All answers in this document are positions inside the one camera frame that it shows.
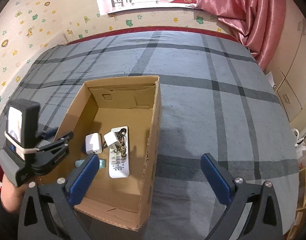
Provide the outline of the person's left hand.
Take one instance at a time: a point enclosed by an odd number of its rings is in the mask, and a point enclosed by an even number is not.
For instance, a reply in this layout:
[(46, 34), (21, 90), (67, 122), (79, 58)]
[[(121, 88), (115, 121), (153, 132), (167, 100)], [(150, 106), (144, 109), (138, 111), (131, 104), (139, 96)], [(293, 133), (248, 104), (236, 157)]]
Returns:
[(14, 186), (4, 174), (2, 179), (0, 199), (4, 209), (7, 212), (20, 212), (21, 204), (27, 187), (28, 184), (23, 184), (20, 187)]

